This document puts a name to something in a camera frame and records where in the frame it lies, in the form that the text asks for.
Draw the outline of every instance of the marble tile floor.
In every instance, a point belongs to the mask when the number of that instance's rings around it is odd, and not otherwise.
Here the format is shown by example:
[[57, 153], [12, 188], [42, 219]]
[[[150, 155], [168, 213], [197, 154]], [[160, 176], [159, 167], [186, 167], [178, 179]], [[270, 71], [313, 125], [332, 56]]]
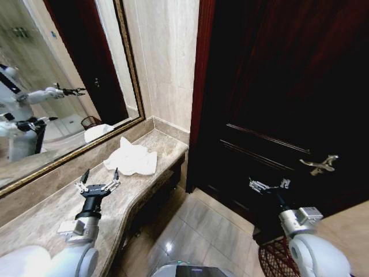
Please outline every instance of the marble tile floor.
[[236, 277], [264, 276], [251, 223], [204, 192], [170, 190], [143, 210], [131, 228], [137, 235], [114, 262], [111, 276], [151, 276], [173, 260], [224, 268]]

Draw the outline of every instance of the door frame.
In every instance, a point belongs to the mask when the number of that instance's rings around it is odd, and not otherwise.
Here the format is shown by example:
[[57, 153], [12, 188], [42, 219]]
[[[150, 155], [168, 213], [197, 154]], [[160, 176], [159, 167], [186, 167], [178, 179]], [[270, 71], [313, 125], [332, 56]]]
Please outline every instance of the door frame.
[[204, 101], [206, 71], [210, 53], [210, 41], [213, 30], [213, 19], [216, 0], [200, 0], [197, 27], [195, 76], [192, 98], [189, 163], [187, 169], [186, 192], [191, 193], [195, 189], [196, 172], [198, 168], [197, 142], [201, 125], [202, 105]]

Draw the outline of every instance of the silver door lever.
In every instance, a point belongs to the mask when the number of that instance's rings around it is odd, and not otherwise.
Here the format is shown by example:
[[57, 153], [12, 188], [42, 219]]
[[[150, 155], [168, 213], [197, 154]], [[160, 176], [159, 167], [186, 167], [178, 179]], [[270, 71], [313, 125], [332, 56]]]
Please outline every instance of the silver door lever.
[[305, 162], [303, 159], [300, 159], [300, 162], [302, 162], [306, 166], [315, 167], [315, 169], [310, 174], [316, 176], [319, 173], [323, 173], [324, 172], [323, 169], [329, 172], [334, 171], [332, 163], [337, 159], [338, 155], [328, 155], [328, 158], [326, 158], [322, 163]]

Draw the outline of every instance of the dark wooden door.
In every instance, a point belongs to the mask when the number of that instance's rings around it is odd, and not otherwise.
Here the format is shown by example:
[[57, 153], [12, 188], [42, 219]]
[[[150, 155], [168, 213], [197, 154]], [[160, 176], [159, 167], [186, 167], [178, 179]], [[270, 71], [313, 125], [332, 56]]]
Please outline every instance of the dark wooden door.
[[128, 118], [95, 2], [44, 0], [44, 3], [103, 123], [113, 125]]
[[[288, 178], [290, 206], [314, 205], [325, 216], [369, 199], [355, 162], [365, 146], [368, 4], [216, 2], [201, 119], [191, 123], [189, 185], [252, 221], [260, 242], [282, 233], [280, 210], [249, 178], [270, 186]], [[300, 162], [330, 154], [340, 157], [334, 172], [312, 176]]]

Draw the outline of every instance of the door handle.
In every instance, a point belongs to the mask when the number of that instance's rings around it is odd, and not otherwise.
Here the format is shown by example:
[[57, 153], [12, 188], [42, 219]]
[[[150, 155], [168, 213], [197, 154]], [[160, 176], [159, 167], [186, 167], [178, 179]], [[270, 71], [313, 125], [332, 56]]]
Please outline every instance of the door handle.
[[300, 162], [302, 162], [306, 166], [315, 167], [315, 169], [313, 169], [313, 171], [310, 174], [316, 176], [319, 173], [324, 173], [323, 169], [329, 172], [334, 171], [335, 169], [332, 166], [332, 163], [337, 159], [338, 155], [328, 155], [328, 158], [326, 158], [322, 163], [305, 162], [303, 159], [300, 159]]
[[100, 88], [100, 81], [98, 78], [95, 78], [95, 82], [93, 82], [94, 85], [97, 87], [97, 88]]

